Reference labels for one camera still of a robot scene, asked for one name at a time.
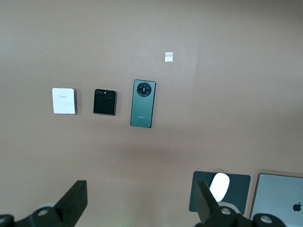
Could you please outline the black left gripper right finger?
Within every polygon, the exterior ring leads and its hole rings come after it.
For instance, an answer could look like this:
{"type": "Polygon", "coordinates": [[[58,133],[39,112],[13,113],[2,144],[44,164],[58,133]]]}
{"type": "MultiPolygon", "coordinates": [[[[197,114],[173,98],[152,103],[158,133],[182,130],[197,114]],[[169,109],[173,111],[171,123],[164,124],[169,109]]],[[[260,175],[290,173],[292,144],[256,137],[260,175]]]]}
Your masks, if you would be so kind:
{"type": "Polygon", "coordinates": [[[204,181],[195,185],[195,204],[200,222],[194,227],[253,227],[253,222],[226,206],[219,206],[204,181]]]}

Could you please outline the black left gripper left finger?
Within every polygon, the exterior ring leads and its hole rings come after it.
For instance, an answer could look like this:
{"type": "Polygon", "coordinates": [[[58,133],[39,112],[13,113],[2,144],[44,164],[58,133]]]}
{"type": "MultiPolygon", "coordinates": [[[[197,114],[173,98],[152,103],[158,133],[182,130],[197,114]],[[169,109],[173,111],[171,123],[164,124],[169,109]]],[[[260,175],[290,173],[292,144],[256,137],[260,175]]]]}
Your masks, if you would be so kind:
{"type": "Polygon", "coordinates": [[[37,209],[14,227],[75,227],[87,204],[87,181],[78,180],[53,207],[37,209]]]}

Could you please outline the black flip phone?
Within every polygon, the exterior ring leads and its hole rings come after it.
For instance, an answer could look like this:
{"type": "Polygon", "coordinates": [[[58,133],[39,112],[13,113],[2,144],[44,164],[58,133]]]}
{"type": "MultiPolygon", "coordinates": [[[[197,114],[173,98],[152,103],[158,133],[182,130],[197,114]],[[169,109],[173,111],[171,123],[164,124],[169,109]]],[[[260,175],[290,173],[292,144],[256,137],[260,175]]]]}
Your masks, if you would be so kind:
{"type": "Polygon", "coordinates": [[[114,90],[96,89],[94,92],[93,113],[115,116],[116,98],[117,92],[114,90]]]}

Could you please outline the dark green power strip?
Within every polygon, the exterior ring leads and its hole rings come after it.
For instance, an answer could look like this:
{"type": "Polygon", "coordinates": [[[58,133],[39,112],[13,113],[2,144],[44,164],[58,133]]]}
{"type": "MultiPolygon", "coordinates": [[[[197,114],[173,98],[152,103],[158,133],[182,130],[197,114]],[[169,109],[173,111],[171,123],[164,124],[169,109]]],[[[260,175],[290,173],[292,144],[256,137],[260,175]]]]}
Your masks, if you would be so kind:
{"type": "Polygon", "coordinates": [[[133,127],[152,127],[156,82],[134,80],[130,125],[133,127]]]}

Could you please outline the white computer mouse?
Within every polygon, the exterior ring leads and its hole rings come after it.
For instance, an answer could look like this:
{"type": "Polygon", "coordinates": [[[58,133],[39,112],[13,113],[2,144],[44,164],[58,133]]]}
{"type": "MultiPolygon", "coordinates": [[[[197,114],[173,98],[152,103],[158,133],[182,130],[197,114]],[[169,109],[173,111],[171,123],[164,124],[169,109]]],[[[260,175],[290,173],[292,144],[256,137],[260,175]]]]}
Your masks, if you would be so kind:
{"type": "Polygon", "coordinates": [[[209,187],[210,192],[216,202],[221,202],[225,197],[230,184],[230,178],[225,173],[216,173],[211,185],[209,187]]]}

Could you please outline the black mouse pad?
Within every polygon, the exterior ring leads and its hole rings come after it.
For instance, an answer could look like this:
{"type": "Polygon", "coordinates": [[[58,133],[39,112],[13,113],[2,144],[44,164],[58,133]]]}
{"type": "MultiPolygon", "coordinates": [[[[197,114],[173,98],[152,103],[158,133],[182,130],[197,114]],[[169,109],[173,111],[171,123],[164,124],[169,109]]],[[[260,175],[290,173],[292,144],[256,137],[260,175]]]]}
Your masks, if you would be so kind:
{"type": "MultiPolygon", "coordinates": [[[[210,186],[215,172],[195,171],[193,173],[189,211],[196,212],[195,184],[196,181],[205,181],[210,186]]],[[[229,188],[222,202],[233,204],[244,215],[251,177],[249,175],[227,174],[230,179],[229,188]]]]}

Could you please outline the grey closed laptop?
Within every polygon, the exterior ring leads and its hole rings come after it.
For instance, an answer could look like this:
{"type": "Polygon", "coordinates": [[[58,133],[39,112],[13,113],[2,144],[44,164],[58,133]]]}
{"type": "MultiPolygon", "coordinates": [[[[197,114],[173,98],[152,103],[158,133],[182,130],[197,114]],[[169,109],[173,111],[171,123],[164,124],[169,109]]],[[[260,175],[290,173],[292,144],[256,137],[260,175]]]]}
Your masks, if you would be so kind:
{"type": "Polygon", "coordinates": [[[287,227],[303,227],[303,177],[260,173],[250,219],[258,213],[276,216],[287,227]]]}

